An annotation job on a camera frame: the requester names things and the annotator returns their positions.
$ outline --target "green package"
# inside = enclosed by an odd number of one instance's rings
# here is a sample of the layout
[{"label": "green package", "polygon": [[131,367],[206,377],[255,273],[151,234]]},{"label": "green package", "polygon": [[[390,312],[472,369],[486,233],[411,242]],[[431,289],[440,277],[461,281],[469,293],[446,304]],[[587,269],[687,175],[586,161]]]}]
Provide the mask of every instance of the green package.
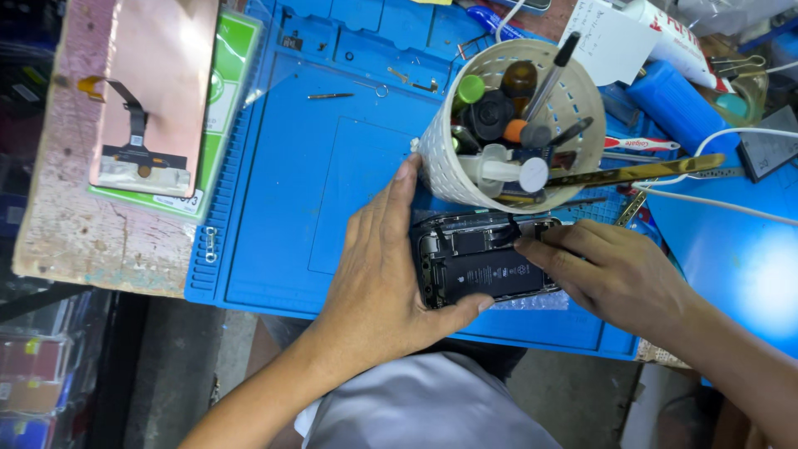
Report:
[{"label": "green package", "polygon": [[205,127],[199,157],[199,176],[193,198],[135,193],[90,185],[88,191],[125,204],[144,206],[201,224],[205,220],[219,175],[227,139],[239,111],[252,58],[263,24],[255,18],[222,10],[216,26],[211,80],[205,106]]}]

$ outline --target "green bottle cap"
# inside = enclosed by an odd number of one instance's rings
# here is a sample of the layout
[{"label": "green bottle cap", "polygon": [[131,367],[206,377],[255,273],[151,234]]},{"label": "green bottle cap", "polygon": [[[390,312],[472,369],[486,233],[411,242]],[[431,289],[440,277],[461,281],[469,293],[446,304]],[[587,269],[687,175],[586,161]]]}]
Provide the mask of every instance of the green bottle cap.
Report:
[{"label": "green bottle cap", "polygon": [[484,93],[485,81],[476,75],[464,76],[457,86],[457,97],[467,105],[478,102]]}]

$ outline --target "blue marker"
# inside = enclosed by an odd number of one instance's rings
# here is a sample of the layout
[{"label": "blue marker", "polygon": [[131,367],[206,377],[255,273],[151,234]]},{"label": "blue marker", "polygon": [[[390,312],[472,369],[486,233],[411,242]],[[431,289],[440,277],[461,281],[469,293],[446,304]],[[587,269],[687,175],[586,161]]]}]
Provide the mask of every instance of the blue marker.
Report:
[{"label": "blue marker", "polygon": [[[498,14],[491,11],[490,8],[485,6],[471,6],[465,9],[465,13],[468,16],[485,28],[486,31],[490,31],[491,34],[496,34],[496,28],[499,28],[499,24],[501,23],[501,17]],[[507,41],[509,39],[526,39],[527,37],[521,34],[518,30],[513,28],[512,26],[505,25],[504,28],[501,29],[501,40]]]}]

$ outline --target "left hand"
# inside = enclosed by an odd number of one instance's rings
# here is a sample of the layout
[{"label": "left hand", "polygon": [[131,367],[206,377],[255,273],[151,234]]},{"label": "left hand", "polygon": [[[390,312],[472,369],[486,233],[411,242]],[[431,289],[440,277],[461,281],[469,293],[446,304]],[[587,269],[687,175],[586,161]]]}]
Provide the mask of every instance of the left hand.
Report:
[{"label": "left hand", "polygon": [[420,155],[411,154],[349,219],[324,308],[306,332],[350,375],[424,349],[493,305],[489,295],[474,294],[439,310],[424,306],[408,236],[420,167]]}]

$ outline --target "white plastic basket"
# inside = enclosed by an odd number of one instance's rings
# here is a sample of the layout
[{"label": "white plastic basket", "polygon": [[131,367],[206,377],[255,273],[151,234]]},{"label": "white plastic basket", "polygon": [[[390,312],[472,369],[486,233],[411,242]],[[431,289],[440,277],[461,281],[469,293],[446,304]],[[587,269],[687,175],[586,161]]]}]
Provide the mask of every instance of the white plastic basket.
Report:
[{"label": "white plastic basket", "polygon": [[[528,60],[537,66],[538,83],[541,84],[553,64],[556,53],[557,47],[546,42],[513,39],[477,54],[457,74],[449,87],[444,104],[420,140],[414,142],[413,146],[413,151],[420,153],[424,158],[421,179],[433,195],[445,201],[510,213],[539,213],[555,208],[579,193],[581,187],[549,188],[546,189],[547,199],[543,203],[504,205],[488,198],[468,179],[460,167],[452,146],[452,99],[462,77],[479,75],[485,81],[487,89],[498,89],[505,69],[515,61]],[[544,107],[535,121],[545,121],[552,129],[552,133],[557,135],[558,127],[560,131],[564,131],[576,123],[577,118],[593,117],[595,120],[593,125],[583,133],[582,137],[571,139],[557,148],[557,152],[576,151],[576,161],[568,174],[594,172],[599,168],[606,136],[606,118],[601,94],[587,71],[574,59],[571,59],[563,70],[559,81],[548,102],[551,107],[548,105]]]}]

